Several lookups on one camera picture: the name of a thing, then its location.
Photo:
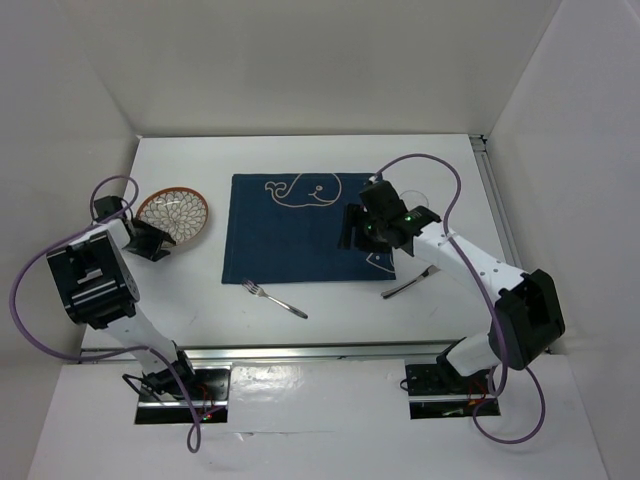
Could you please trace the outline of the clear drinking glass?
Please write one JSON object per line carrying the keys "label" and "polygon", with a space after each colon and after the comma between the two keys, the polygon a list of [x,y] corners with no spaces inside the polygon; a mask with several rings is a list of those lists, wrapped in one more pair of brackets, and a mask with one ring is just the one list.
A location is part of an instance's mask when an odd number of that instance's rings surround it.
{"label": "clear drinking glass", "polygon": [[399,195],[408,210],[413,210],[418,206],[429,207],[429,199],[418,190],[405,190]]}

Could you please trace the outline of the orange rimmed patterned plate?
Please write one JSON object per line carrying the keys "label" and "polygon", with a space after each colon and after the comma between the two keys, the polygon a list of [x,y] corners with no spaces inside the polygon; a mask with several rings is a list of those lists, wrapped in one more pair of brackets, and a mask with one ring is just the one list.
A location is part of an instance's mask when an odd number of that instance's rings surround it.
{"label": "orange rimmed patterned plate", "polygon": [[154,192],[138,207],[136,218],[170,237],[171,248],[193,240],[205,228],[209,206],[202,194],[188,187],[170,187]]}

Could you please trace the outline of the blue whale placemat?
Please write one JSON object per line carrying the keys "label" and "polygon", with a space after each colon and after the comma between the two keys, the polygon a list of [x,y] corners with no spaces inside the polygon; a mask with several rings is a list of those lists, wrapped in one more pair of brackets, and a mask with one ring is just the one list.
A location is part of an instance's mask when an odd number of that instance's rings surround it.
{"label": "blue whale placemat", "polygon": [[345,207],[360,202],[365,173],[235,174],[221,282],[387,281],[391,253],[339,247]]}

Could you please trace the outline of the silver fork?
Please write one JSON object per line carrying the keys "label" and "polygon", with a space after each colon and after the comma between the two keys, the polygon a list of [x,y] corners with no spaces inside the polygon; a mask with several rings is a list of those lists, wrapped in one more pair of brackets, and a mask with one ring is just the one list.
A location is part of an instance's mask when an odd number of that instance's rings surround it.
{"label": "silver fork", "polygon": [[248,279],[244,279],[241,281],[241,285],[252,295],[259,297],[259,298],[265,298],[275,304],[277,304],[278,306],[280,306],[281,308],[285,309],[286,311],[288,311],[289,313],[295,315],[296,317],[302,318],[302,319],[308,319],[309,316],[307,313],[303,312],[302,310],[282,301],[277,299],[276,297],[273,297],[271,295],[269,295],[261,286],[257,285],[256,283],[254,283],[251,280]]}

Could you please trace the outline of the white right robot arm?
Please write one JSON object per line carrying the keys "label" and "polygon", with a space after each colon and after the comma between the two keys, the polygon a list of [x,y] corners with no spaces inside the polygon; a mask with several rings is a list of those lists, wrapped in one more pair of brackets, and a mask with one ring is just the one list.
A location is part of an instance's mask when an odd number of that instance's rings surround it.
{"label": "white right robot arm", "polygon": [[460,391],[471,376],[499,364],[522,371],[566,326],[551,276],[527,273],[504,263],[450,229],[429,208],[407,208],[388,181],[368,184],[357,204],[343,213],[339,246],[367,253],[404,251],[426,261],[485,302],[487,332],[465,337],[436,359],[436,379],[448,392]]}

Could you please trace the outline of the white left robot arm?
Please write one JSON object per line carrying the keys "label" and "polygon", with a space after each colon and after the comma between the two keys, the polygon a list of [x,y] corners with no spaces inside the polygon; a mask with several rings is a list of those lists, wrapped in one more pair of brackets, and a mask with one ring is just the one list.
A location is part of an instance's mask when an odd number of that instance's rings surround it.
{"label": "white left robot arm", "polygon": [[129,252],[156,262],[169,255],[165,246],[175,241],[156,227],[129,219],[120,197],[99,198],[93,208],[90,231],[46,254],[67,315],[130,349],[141,365],[140,383],[151,396],[189,397],[198,376],[186,353],[137,305],[140,291],[122,256]]}

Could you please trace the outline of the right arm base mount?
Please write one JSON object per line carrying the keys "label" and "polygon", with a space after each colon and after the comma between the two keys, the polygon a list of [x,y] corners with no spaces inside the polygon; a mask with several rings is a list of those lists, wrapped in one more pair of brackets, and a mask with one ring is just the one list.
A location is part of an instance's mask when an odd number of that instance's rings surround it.
{"label": "right arm base mount", "polygon": [[472,417],[478,405],[479,416],[500,416],[498,401],[488,391],[488,375],[480,370],[448,384],[435,364],[407,364],[399,387],[408,395],[412,420]]}

